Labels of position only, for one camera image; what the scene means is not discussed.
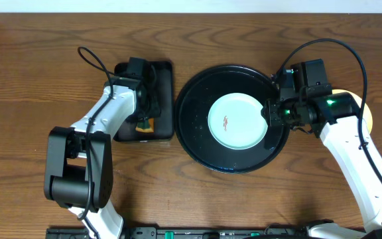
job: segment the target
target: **wood grain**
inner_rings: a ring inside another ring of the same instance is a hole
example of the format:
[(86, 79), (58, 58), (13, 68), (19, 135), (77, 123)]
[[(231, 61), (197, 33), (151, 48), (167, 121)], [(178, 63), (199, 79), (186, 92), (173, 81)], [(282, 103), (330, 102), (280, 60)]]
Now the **wood grain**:
[[(207, 67), (244, 64), (271, 74), (297, 46), (324, 37), (346, 41), (365, 63), (382, 154), (382, 15), (0, 14), (0, 238), (80, 226), (43, 193), (49, 131), (81, 118), (101, 96), (105, 76), (83, 62), (77, 46), (90, 47), (109, 68), (130, 56), (169, 59), (177, 96)], [(324, 59), (335, 88), (360, 95), (350, 53), (321, 43), (290, 63), (315, 58)], [(322, 218), (362, 225), (340, 168), (313, 136), (291, 133), (272, 163), (244, 175), (204, 168), (175, 137), (112, 148), (111, 199), (129, 226), (264, 228)]]

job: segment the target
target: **green light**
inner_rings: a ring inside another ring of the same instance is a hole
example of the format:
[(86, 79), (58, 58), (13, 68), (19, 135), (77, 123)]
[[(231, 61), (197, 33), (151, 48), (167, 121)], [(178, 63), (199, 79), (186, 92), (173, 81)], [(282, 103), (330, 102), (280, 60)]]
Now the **green light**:
[(335, 102), (335, 101), (333, 101), (333, 100), (327, 100), (326, 102), (327, 102), (327, 103), (328, 103), (328, 105), (330, 105), (330, 106), (331, 106), (332, 104), (336, 103), (336, 102)]

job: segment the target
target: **white round plate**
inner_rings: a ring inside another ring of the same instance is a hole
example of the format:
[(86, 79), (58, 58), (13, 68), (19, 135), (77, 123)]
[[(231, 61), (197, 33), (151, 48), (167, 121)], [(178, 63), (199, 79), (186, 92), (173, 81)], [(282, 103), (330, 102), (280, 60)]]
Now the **white round plate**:
[(262, 108), (260, 102), (247, 94), (224, 95), (210, 108), (210, 133), (225, 147), (249, 149), (263, 139), (268, 129)]

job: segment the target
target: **black base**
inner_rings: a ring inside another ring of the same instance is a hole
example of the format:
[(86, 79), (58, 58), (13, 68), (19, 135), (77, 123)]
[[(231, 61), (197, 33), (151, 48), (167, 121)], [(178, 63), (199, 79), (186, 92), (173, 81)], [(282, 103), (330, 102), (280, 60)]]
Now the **black base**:
[[(154, 133), (142, 133), (135, 130), (137, 123), (123, 122), (114, 140), (118, 142), (143, 142), (153, 140), (169, 140), (174, 133), (173, 128), (173, 73), (172, 64), (168, 61), (151, 62), (157, 74), (155, 90), (161, 108), (161, 115), (155, 118)], [(115, 74), (121, 74), (127, 63), (119, 63)]]

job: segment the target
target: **white background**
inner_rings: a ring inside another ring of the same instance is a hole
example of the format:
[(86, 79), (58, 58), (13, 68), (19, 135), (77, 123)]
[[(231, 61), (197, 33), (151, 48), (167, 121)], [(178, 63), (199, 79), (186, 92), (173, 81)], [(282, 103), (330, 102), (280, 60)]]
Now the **white background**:
[(0, 0), (0, 13), (382, 13), (382, 0)]

